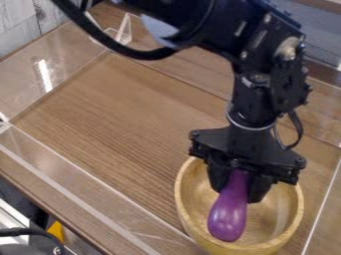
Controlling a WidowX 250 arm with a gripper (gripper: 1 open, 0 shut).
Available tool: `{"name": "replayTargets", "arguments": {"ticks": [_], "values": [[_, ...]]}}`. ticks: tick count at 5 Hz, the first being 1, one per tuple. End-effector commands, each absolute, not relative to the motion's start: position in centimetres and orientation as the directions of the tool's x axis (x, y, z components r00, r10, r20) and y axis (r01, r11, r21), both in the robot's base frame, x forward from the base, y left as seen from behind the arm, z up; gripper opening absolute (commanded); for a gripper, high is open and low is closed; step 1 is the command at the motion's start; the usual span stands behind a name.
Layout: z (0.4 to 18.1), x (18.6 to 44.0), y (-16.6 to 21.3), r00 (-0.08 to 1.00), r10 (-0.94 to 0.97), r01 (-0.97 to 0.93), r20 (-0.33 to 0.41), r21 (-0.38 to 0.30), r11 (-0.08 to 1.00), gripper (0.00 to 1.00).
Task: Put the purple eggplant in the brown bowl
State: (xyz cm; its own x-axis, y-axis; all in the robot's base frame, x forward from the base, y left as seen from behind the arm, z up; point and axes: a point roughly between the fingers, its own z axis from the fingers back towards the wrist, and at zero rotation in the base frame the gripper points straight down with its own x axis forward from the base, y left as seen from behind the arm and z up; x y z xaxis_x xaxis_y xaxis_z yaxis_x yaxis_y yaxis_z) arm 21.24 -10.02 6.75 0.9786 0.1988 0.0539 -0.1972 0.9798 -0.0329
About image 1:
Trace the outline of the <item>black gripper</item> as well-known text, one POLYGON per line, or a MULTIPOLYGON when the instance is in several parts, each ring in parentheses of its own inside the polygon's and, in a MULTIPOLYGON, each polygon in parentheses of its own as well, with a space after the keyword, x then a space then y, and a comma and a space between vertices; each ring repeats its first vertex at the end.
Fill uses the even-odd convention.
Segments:
POLYGON ((223 190, 230 174, 238 167, 250 174, 249 203, 262 201, 275 182, 297 184, 306 160, 293 148, 301 141, 304 127, 297 114, 290 114, 289 119, 297 129, 297 141, 292 145, 282 143, 277 127, 250 130, 230 125, 194 129, 189 133, 189 154, 206 163, 209 183, 215 192, 223 190))

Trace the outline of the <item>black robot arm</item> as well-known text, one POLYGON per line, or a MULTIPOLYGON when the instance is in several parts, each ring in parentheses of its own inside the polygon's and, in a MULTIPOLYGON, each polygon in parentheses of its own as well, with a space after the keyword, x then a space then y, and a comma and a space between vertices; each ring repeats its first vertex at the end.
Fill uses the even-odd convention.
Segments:
POLYGON ((221 192, 235 168, 249 173, 247 201, 270 187, 298 182, 306 159, 280 140, 277 120, 304 126, 296 109, 308 103, 312 86, 305 66, 305 34, 269 0, 112 0, 136 13, 159 41, 156 49, 130 48, 102 31, 71 0, 51 0, 83 31, 116 53, 143 61, 199 47, 229 61, 234 74, 226 110, 229 126, 190 132, 189 154, 203 160, 210 186, 221 192))

